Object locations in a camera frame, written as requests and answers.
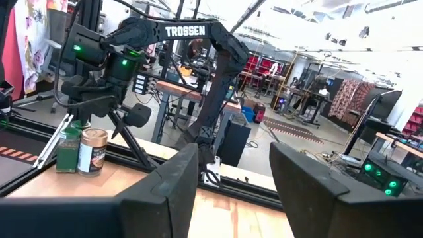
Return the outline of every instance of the red container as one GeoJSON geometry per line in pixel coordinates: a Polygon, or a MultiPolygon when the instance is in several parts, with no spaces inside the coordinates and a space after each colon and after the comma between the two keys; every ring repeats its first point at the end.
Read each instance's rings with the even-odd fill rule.
{"type": "Polygon", "coordinates": [[[254,106],[254,113],[256,114],[256,116],[254,117],[254,122],[261,123],[261,121],[263,121],[265,112],[266,112],[265,105],[259,102],[256,103],[256,105],[254,106]]]}

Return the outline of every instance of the black box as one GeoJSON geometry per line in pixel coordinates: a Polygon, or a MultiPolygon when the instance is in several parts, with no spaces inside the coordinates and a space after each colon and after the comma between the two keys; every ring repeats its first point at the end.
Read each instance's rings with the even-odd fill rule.
{"type": "Polygon", "coordinates": [[[238,114],[228,122],[225,129],[225,138],[217,150],[217,155],[222,163],[238,166],[241,155],[243,154],[245,144],[250,136],[251,128],[244,114],[238,114]]]}

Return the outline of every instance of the patterned fabric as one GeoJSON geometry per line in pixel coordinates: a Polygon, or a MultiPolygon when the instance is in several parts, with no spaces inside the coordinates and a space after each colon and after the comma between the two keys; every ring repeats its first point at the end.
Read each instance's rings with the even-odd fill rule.
{"type": "Polygon", "coordinates": [[[48,37],[47,9],[67,10],[67,0],[25,0],[26,9],[19,9],[20,13],[16,17],[26,19],[26,29],[24,30],[25,45],[24,56],[24,91],[26,94],[35,91],[38,80],[40,66],[44,63],[44,55],[48,45],[44,39],[48,37]]]}
{"type": "Polygon", "coordinates": [[[352,99],[354,91],[360,84],[355,80],[344,80],[333,99],[332,106],[330,107],[329,116],[335,116],[341,120],[347,112],[348,105],[352,99]]]}
{"type": "MultiPolygon", "coordinates": [[[[360,83],[356,92],[354,93],[354,96],[352,97],[350,104],[348,105],[348,109],[364,113],[366,110],[366,108],[364,108],[365,105],[363,105],[364,99],[374,87],[376,87],[374,83],[360,83]]],[[[350,113],[345,113],[345,115],[342,117],[342,121],[348,123],[351,126],[355,126],[357,120],[358,117],[350,113]]]]}

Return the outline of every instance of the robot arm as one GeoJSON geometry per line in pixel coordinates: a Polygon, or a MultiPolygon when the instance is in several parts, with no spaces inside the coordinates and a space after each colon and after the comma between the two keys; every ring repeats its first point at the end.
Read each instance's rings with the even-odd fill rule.
{"type": "Polygon", "coordinates": [[[65,57],[79,60],[85,65],[105,69],[98,81],[81,86],[80,82],[62,85],[62,91],[79,101],[95,101],[110,96],[109,100],[97,100],[85,107],[86,115],[106,116],[124,100],[126,89],[132,80],[136,65],[142,55],[132,49],[142,48],[163,40],[209,38],[218,52],[217,69],[210,91],[195,121],[176,144],[184,147],[196,142],[200,148],[202,164],[212,163],[213,129],[222,110],[227,91],[233,79],[242,72],[249,57],[248,48],[239,42],[223,25],[215,20],[201,22],[161,22],[149,19],[128,18],[125,26],[105,38],[100,34],[75,24],[65,45],[65,57]]]}

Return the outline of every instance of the workbench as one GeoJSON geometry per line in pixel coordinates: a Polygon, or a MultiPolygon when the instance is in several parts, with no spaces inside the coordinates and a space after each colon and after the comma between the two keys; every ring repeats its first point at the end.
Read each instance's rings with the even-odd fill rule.
{"type": "MultiPolygon", "coordinates": [[[[166,110],[168,107],[169,97],[176,96],[180,98],[180,100],[189,100],[190,102],[199,103],[202,99],[202,95],[199,92],[192,91],[190,89],[186,89],[184,87],[174,85],[172,83],[167,83],[164,81],[158,81],[156,84],[156,89],[163,93],[163,96],[160,101],[159,112],[157,114],[157,120],[154,125],[153,136],[151,137],[151,142],[160,143],[161,141],[161,132],[163,130],[163,126],[165,123],[165,116],[166,110]]],[[[241,112],[241,105],[228,102],[225,108],[222,111],[222,117],[220,120],[219,130],[216,135],[216,139],[214,141],[214,153],[217,153],[219,146],[221,145],[221,141],[225,135],[225,128],[228,121],[231,119],[232,114],[238,114],[241,112]]]]}
{"type": "MultiPolygon", "coordinates": [[[[123,139],[119,137],[111,142],[124,145],[123,139]]],[[[151,155],[169,159],[176,153],[173,149],[149,141],[138,139],[138,142],[151,155]]],[[[227,166],[222,174],[232,172],[238,173],[232,175],[233,177],[245,175],[249,177],[250,183],[272,187],[269,186],[273,184],[272,178],[242,169],[227,166]]],[[[145,176],[146,173],[109,162],[104,164],[101,174],[94,178],[79,174],[59,174],[53,166],[15,190],[8,198],[113,196],[145,176]]],[[[293,237],[293,234],[283,212],[197,189],[189,237],[288,238],[293,237]]]]}
{"type": "Polygon", "coordinates": [[[394,142],[394,139],[393,138],[391,138],[391,137],[389,137],[389,136],[387,136],[387,135],[385,135],[383,133],[377,132],[376,133],[376,138],[377,139],[376,139],[375,143],[373,143],[373,146],[371,147],[371,150],[380,152],[382,150],[382,148],[383,148],[383,144],[386,141],[388,141],[389,143],[394,143],[394,146],[407,151],[406,156],[404,157],[403,161],[401,162],[401,165],[404,166],[404,167],[406,167],[406,168],[408,166],[410,166],[410,164],[412,163],[412,161],[414,159],[416,159],[416,158],[423,159],[423,152],[421,152],[421,151],[419,151],[419,150],[417,150],[417,149],[415,149],[415,148],[413,148],[413,147],[411,147],[409,145],[406,145],[404,143],[401,143],[400,141],[395,141],[394,142]]]}
{"type": "Polygon", "coordinates": [[[299,115],[301,115],[301,112],[303,111],[303,107],[305,106],[305,103],[307,102],[308,97],[311,97],[312,99],[315,99],[315,100],[318,101],[317,106],[315,108],[315,111],[314,111],[312,117],[310,119],[302,118],[301,122],[304,123],[304,124],[312,124],[312,125],[315,125],[315,126],[320,126],[319,123],[315,122],[315,119],[316,119],[317,113],[320,111],[322,103],[323,102],[331,102],[330,100],[327,99],[327,96],[322,95],[320,93],[314,93],[314,92],[311,92],[311,91],[308,91],[308,90],[305,90],[305,89],[292,89],[292,88],[290,88],[290,91],[291,91],[291,95],[289,96],[288,102],[286,103],[286,107],[285,107],[286,109],[284,109],[284,113],[286,113],[288,111],[293,111],[293,112],[296,111],[296,109],[291,108],[291,106],[290,106],[294,95],[298,95],[301,98],[307,97],[305,99],[302,99],[302,101],[301,101],[301,105],[300,105],[300,109],[299,109],[299,115]]]}

